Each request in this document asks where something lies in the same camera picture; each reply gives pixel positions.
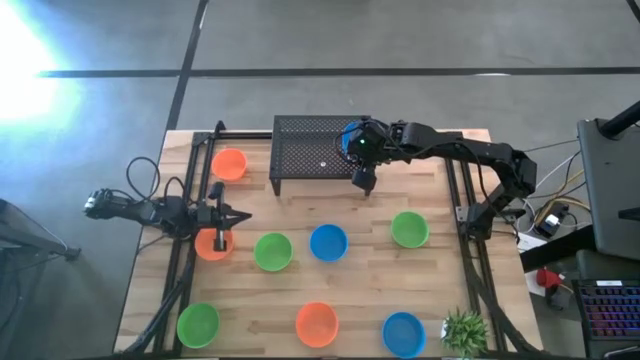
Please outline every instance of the rgb keyboard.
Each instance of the rgb keyboard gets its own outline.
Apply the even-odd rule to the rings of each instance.
[[[585,336],[640,340],[640,281],[574,282]]]

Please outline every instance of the concrete floor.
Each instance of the concrete floor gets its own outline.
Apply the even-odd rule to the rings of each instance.
[[[111,352],[140,226],[87,219],[82,206],[92,190],[128,190],[132,157],[158,157],[177,84],[16,74],[179,69],[196,6],[0,4],[0,27],[11,26],[0,34],[9,44],[0,71],[11,80],[0,83],[0,197],[83,249],[76,262],[46,266],[7,359]],[[624,0],[212,0],[194,68],[639,66],[638,35]],[[577,120],[610,117],[638,94],[640,76],[628,75],[191,79],[177,127],[224,120],[231,129],[268,129],[276,114],[371,114],[488,128],[495,141],[527,149],[574,138]],[[571,144],[532,157],[544,174],[576,150]],[[152,179],[145,170],[134,174],[142,189]],[[553,177],[540,193],[561,180]],[[583,354],[576,319],[534,304],[545,348]]]

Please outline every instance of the wooden table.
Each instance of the wooden table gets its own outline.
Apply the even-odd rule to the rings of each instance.
[[[462,132],[467,138],[490,140],[487,130]],[[192,131],[167,132],[159,164],[160,189],[171,176],[184,178],[192,135]],[[422,356],[451,355],[439,341],[442,320],[456,307],[468,309],[469,301],[442,159],[378,167],[378,183],[369,198],[349,180],[285,180],[282,195],[275,197],[268,179],[269,140],[218,140],[215,150],[224,147],[239,148],[248,159],[244,178],[227,184],[226,202],[253,218],[233,229],[235,248],[226,259],[197,260],[191,303],[215,306],[221,328],[209,346],[185,347],[184,356],[391,356],[382,343],[381,328],[396,311],[411,312],[422,320],[428,334]],[[202,155],[197,169],[202,171]],[[484,170],[491,191],[497,177],[491,169]],[[464,194],[459,168],[456,171]],[[471,171],[476,196],[482,201],[476,167]],[[200,174],[195,179],[192,198]],[[215,180],[212,175],[209,184]],[[172,184],[169,193],[178,195],[181,190]],[[402,249],[391,240],[391,220],[403,210],[427,219],[431,234],[422,248]],[[333,264],[315,259],[309,250],[311,231],[326,223],[341,226],[349,236],[347,255]],[[254,263],[253,247],[261,235],[273,231],[291,240],[294,257],[285,270],[266,273]],[[158,230],[145,229],[141,245],[158,235]],[[170,241],[160,242],[137,257],[116,350],[131,344],[156,312],[170,248]],[[494,234],[487,248],[500,305],[525,338],[541,349],[513,237]],[[322,349],[306,347],[295,333],[296,314],[311,301],[332,305],[340,319],[337,338]],[[167,346],[175,331],[175,311]],[[495,348],[490,340],[490,348]]]

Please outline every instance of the metal mesh platform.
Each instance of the metal mesh platform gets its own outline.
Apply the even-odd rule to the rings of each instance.
[[[350,179],[356,166],[336,153],[334,140],[363,116],[275,116],[269,179],[280,195],[281,179]]]

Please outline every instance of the green plant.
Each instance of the green plant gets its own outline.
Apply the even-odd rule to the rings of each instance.
[[[449,312],[442,344],[463,359],[472,359],[487,350],[487,324],[475,312],[461,314],[460,309],[455,314]]]

